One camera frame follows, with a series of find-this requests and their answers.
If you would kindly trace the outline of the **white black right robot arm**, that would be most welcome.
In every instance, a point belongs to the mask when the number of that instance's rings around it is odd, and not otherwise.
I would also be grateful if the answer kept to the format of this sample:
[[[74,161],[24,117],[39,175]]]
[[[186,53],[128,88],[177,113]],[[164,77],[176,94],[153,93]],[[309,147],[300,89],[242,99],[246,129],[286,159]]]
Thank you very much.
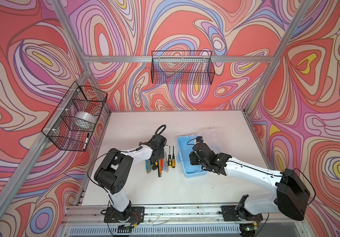
[[[239,219],[247,220],[263,213],[282,213],[292,220],[304,220],[311,194],[294,170],[265,169],[229,154],[217,154],[202,140],[192,146],[189,157],[191,165],[200,165],[204,171],[236,177],[269,192],[261,196],[243,195],[235,207]]]

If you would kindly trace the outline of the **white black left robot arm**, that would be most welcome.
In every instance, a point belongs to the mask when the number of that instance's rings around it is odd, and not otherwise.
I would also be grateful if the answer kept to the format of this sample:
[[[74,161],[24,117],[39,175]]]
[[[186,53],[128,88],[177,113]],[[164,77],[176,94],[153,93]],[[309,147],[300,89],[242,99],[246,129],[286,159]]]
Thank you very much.
[[[126,196],[124,186],[131,167],[143,161],[159,161],[165,158],[167,139],[154,134],[148,142],[139,143],[138,147],[128,151],[111,149],[94,173],[94,181],[105,189],[111,206],[117,212],[124,212],[131,201]]]

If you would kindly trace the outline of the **blue plastic tool box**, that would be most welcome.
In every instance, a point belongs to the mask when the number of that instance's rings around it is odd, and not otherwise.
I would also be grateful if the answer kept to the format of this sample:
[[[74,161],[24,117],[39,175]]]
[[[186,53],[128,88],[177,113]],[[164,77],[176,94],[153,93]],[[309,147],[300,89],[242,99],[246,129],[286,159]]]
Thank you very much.
[[[198,162],[198,157],[193,150],[193,147],[200,140],[203,140],[203,137],[200,135],[179,136],[176,139],[179,151],[177,161],[181,164],[186,178],[194,178],[207,174],[207,171],[203,170]]]

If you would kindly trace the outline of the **orange black screwdriver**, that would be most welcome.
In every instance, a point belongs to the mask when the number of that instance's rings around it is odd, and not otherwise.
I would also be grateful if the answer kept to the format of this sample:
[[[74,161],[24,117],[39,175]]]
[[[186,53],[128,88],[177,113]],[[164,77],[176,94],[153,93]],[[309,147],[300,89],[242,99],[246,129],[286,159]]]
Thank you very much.
[[[162,176],[162,165],[163,165],[163,160],[159,159],[158,160],[158,177]]]

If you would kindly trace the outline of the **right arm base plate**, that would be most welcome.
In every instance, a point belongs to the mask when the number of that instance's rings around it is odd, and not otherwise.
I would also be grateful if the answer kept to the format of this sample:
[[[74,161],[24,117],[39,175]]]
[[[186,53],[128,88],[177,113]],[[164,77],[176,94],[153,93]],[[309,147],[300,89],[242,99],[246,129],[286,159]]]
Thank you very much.
[[[247,221],[261,222],[263,221],[262,214],[253,215],[244,207],[236,207],[235,205],[223,205],[218,212],[223,216],[224,221]]]

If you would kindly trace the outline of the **clear plastic box lid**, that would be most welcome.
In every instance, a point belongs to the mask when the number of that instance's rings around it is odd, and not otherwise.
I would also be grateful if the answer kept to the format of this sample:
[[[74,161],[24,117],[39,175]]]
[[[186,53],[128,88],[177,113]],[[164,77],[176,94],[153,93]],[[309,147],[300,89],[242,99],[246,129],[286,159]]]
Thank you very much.
[[[206,129],[198,134],[196,137],[201,136],[203,142],[215,153],[218,154],[222,152],[222,143],[217,136],[217,131],[215,129]]]

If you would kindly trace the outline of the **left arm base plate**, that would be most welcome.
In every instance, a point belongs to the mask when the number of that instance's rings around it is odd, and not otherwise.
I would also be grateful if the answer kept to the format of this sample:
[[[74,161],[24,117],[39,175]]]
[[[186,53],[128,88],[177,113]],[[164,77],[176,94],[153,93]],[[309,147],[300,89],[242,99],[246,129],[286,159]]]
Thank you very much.
[[[100,214],[104,215],[104,223],[139,224],[144,221],[145,207],[127,207],[125,211],[119,212],[110,206],[102,210]]]

